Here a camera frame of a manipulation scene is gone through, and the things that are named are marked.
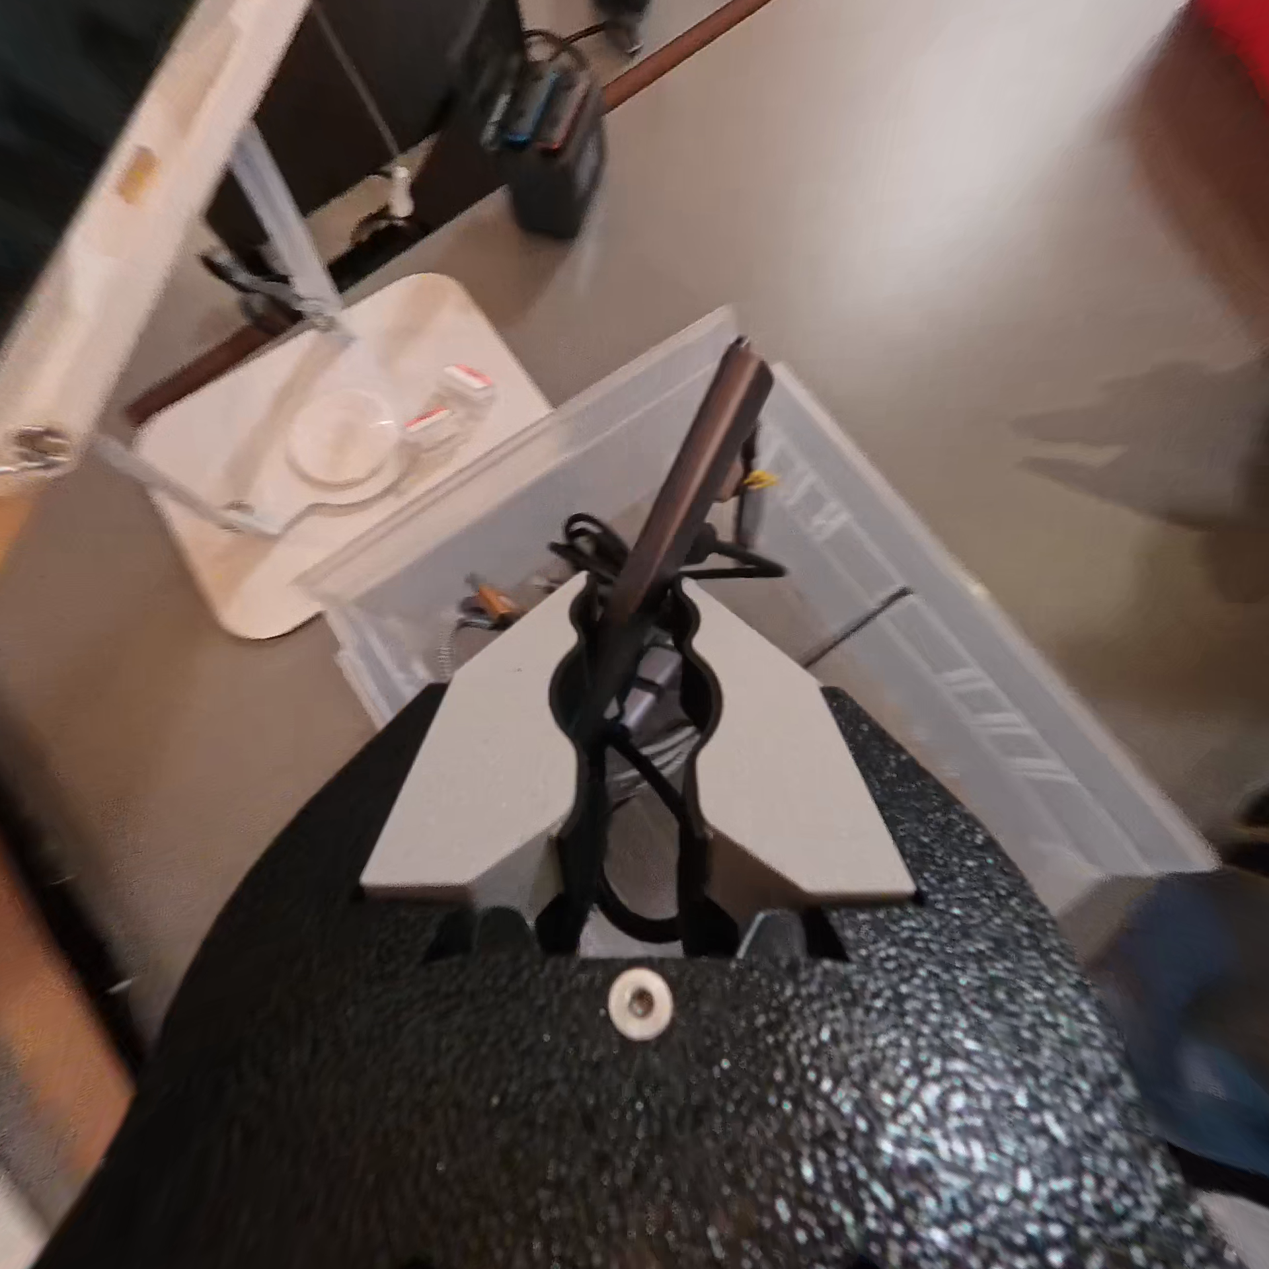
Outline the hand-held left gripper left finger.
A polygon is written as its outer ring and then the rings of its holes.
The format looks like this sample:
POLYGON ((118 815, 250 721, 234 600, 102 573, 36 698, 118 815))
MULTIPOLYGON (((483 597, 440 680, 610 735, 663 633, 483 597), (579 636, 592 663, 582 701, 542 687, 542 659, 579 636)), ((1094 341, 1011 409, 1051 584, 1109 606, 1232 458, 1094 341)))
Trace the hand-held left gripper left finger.
POLYGON ((365 896, 531 924, 561 891, 553 838, 579 768, 550 684, 578 644, 586 585, 564 582, 453 676, 362 870, 365 896))

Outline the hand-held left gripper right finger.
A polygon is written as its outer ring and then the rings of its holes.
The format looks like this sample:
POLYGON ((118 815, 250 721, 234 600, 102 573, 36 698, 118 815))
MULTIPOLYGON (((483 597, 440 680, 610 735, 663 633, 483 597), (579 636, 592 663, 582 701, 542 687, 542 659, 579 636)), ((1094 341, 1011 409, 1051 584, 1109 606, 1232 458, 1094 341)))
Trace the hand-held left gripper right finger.
POLYGON ((676 875, 685 957, 733 957, 786 914, 816 948, 838 908, 907 904, 918 885, 816 679, 709 595, 674 591, 685 768, 676 875))

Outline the silver usb hub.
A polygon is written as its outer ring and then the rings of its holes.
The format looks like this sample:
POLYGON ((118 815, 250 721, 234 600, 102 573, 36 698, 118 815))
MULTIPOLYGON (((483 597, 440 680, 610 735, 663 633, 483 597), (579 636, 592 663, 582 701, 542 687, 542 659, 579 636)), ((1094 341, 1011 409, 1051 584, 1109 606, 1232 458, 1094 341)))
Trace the silver usb hub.
POLYGON ((643 650, 633 681, 621 702, 610 710, 632 745, 658 774, 674 782, 698 738, 681 703, 682 659, 673 643, 655 637, 643 650))

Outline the clear plastic bin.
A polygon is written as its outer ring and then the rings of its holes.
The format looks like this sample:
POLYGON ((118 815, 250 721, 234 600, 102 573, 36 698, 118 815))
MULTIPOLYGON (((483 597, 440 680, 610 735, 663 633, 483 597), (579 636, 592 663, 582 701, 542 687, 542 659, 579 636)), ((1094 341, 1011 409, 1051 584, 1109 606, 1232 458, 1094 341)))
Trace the clear plastic bin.
MULTIPOLYGON (((300 575, 376 725, 435 677, 472 577, 527 582, 563 522, 634 537, 724 347, 717 310, 618 368, 464 474, 300 575)), ((757 457, 754 549, 777 580, 695 586, 706 630, 744 624, 848 691, 965 802, 1054 911, 1109 878, 1197 873, 1212 848, 955 563, 791 369, 776 365, 757 457)))

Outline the white desk lamp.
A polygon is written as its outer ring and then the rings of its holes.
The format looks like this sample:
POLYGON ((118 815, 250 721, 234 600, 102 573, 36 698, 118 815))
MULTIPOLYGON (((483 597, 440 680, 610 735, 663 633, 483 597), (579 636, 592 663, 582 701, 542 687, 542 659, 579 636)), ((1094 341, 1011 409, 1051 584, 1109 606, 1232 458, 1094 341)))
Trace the white desk lamp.
POLYGON ((253 117, 308 3, 3 3, 3 497, 95 457, 143 486, 237 637, 318 613, 300 575, 532 425, 545 398, 440 273, 343 297, 253 117), (159 412, 100 418, 226 175, 283 267, 296 335, 159 412), (443 366, 486 417, 415 450, 443 366))

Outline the black portable power station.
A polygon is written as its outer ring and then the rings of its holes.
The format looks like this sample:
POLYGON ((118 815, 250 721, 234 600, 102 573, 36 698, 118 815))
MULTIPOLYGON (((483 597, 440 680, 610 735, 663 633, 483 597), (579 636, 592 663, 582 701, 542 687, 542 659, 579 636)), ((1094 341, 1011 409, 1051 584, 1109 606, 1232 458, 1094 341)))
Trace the black portable power station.
POLYGON ((574 240, 607 164, 604 101, 575 41, 530 29, 484 107, 480 140, 495 160, 516 223, 574 240))

